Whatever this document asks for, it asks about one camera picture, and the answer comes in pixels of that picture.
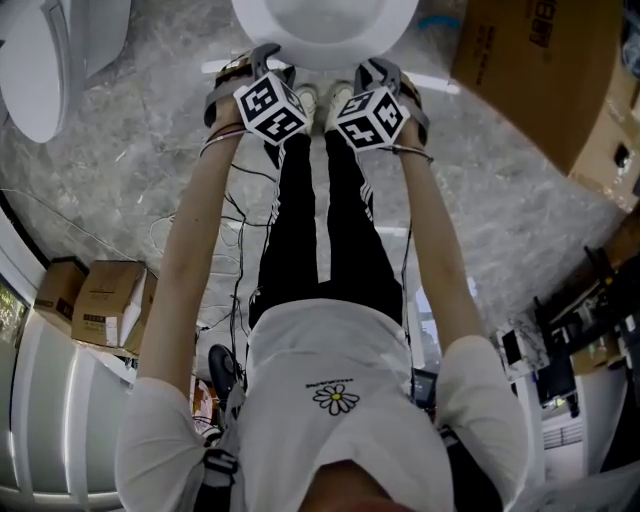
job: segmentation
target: white sneaker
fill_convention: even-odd
[[[336,82],[329,92],[329,97],[331,98],[331,103],[327,114],[327,122],[324,126],[324,133],[338,129],[336,118],[353,97],[353,84],[343,80]]]
[[[296,87],[294,91],[305,114],[307,114],[307,135],[311,135],[311,129],[313,128],[313,120],[316,117],[316,110],[318,109],[318,89],[312,84],[302,84]]]

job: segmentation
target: black pants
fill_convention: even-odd
[[[318,283],[311,139],[297,134],[282,148],[266,146],[280,168],[280,179],[258,288],[249,307],[251,328],[269,308],[315,298],[362,304],[402,324],[402,287],[373,226],[371,188],[344,138],[337,131],[325,138],[331,181],[331,280]]]

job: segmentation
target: cardboard box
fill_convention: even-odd
[[[48,322],[71,335],[71,319],[87,268],[75,258],[51,262],[33,306]]]
[[[629,212],[640,194],[640,125],[638,84],[620,60],[622,20],[615,1],[470,0],[451,74],[560,172]]]
[[[82,286],[71,337],[123,357],[138,357],[157,284],[144,264],[96,261]]]
[[[603,336],[571,356],[574,375],[587,375],[621,358],[620,348],[612,336]]]

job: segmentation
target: white t-shirt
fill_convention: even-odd
[[[396,502],[453,511],[447,451],[408,400],[410,353],[400,326],[372,309],[311,300],[267,311],[251,333],[249,388],[238,420],[249,511],[295,512],[315,472],[350,460]],[[451,427],[503,503],[522,485],[527,434],[491,344],[451,345],[436,388]],[[174,387],[140,379],[121,427],[116,485],[131,512],[191,510],[202,483],[203,439]]]

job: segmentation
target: gray floor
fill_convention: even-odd
[[[421,2],[416,22],[389,52],[405,70],[447,77],[456,32],[420,30],[427,14],[461,16],[464,2]],[[202,106],[212,77],[202,62],[228,59],[251,46],[229,0],[134,0],[127,46],[121,57],[90,80],[77,114],[46,145],[26,140],[9,122],[0,133],[0,173],[5,188],[29,192],[132,258],[158,269],[170,221],[190,165],[206,130]],[[301,72],[325,87],[344,73]],[[611,203],[580,188],[552,166],[505,120],[471,94],[423,91],[432,128],[428,149],[454,219],[478,302],[489,327],[545,296],[582,257],[582,246],[598,245],[622,219]],[[314,143],[319,265],[328,275],[326,156]],[[406,190],[398,161],[372,153],[363,166],[375,194],[375,222],[406,228]],[[273,175],[260,143],[245,137],[236,163]],[[232,173],[230,191],[248,217],[266,221],[273,185]],[[76,254],[87,263],[121,256],[56,218],[31,199],[7,193],[44,252]],[[225,211],[237,216],[228,205]],[[237,234],[223,227],[201,319],[213,324],[228,312],[238,266]],[[384,235],[399,270],[404,238]],[[245,306],[256,280],[264,230],[247,228]],[[295,258],[292,240],[291,258]],[[410,293],[419,286],[412,252]],[[222,323],[218,329],[228,329]]]

